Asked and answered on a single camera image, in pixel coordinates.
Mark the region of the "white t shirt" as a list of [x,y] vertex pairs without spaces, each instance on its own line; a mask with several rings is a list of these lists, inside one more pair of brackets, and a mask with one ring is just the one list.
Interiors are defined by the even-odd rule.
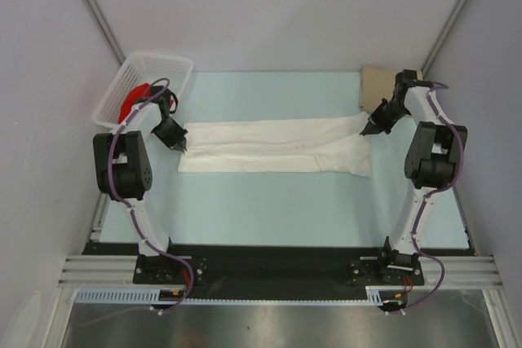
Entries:
[[188,123],[178,171],[195,173],[349,173],[372,176],[372,149],[355,116]]

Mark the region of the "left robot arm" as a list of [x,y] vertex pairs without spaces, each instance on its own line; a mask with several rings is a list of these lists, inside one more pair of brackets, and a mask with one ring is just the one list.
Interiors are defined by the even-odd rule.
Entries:
[[170,237],[160,227],[152,202],[146,198],[153,185],[153,168],[146,139],[159,140],[169,151],[184,153],[188,132],[172,117],[178,97],[160,78],[131,102],[129,112],[108,133],[93,138],[95,175],[99,190],[127,214],[138,240],[139,253],[154,257],[152,273],[162,282],[175,280],[180,263],[168,255]]

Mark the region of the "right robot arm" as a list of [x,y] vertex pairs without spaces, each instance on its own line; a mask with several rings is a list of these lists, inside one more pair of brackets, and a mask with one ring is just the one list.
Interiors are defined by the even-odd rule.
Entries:
[[390,134],[393,126],[406,116],[416,123],[404,163],[404,174],[409,180],[405,202],[377,258],[363,261],[361,269],[354,272],[354,279],[361,279],[364,284],[422,282],[422,231],[439,194],[458,181],[468,135],[467,128],[448,119],[438,103],[436,93],[444,88],[443,84],[419,79],[413,70],[397,73],[391,99],[383,99],[361,131],[363,136]]

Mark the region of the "folded tan t shirt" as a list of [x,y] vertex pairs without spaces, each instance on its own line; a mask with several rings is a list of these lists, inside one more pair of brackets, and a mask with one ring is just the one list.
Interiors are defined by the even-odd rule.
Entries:
[[361,68],[360,108],[372,113],[382,102],[391,100],[396,84],[396,75],[402,70],[377,68],[364,65]]

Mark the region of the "red t shirt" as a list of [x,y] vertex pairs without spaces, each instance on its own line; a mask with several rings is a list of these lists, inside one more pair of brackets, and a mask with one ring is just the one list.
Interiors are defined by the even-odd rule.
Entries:
[[150,84],[144,83],[134,87],[124,99],[120,108],[118,123],[122,123],[130,114],[132,107],[150,97]]

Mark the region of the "white plastic basket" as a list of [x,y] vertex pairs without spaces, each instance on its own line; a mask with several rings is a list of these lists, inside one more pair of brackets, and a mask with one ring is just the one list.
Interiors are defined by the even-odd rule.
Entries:
[[144,51],[130,54],[93,112],[92,121],[105,128],[114,127],[128,94],[160,77],[170,80],[169,89],[181,100],[193,69],[194,62],[182,56]]

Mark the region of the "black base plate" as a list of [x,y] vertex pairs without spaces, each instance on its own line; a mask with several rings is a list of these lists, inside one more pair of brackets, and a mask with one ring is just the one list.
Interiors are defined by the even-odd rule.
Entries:
[[186,264],[139,254],[137,244],[89,243],[88,256],[135,256],[132,282],[163,286],[163,302],[179,299],[184,285],[198,300],[337,301],[365,298],[368,286],[420,287],[419,262],[410,270],[385,267],[387,251],[357,247],[173,245]]

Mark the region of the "aluminium front rail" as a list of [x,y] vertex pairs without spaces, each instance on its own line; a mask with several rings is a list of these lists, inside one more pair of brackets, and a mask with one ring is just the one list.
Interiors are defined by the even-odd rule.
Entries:
[[[442,289],[502,289],[491,256],[438,257],[445,266]],[[62,287],[117,287],[132,284],[136,256],[72,255],[66,258],[58,285]]]

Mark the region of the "right aluminium frame post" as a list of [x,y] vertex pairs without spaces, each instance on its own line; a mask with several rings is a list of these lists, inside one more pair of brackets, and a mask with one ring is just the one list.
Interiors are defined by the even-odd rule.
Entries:
[[441,30],[431,45],[425,60],[422,62],[421,71],[424,77],[428,76],[433,64],[436,62],[436,59],[443,50],[445,43],[448,41],[450,34],[458,24],[460,17],[466,10],[466,7],[470,1],[471,0],[455,0],[453,3],[450,12],[441,27]]

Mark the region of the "aluminium frame post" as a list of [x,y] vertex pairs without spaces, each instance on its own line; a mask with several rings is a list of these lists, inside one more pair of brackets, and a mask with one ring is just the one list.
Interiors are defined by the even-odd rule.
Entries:
[[428,76],[433,64],[436,62],[436,59],[443,50],[445,43],[448,41],[450,34],[458,24],[460,17],[466,10],[466,7],[470,1],[471,0],[455,0],[453,3],[450,12],[441,27],[441,30],[431,45],[425,60],[422,62],[421,71],[424,77]]
[[93,19],[111,55],[118,65],[122,65],[126,60],[126,55],[122,50],[98,0],[82,0],[82,3]]

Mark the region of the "left aluminium frame post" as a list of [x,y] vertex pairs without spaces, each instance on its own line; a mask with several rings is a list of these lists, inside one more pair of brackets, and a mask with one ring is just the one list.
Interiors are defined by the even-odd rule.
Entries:
[[126,60],[126,55],[122,50],[98,0],[82,0],[82,3],[93,19],[111,55],[118,65],[122,65]]

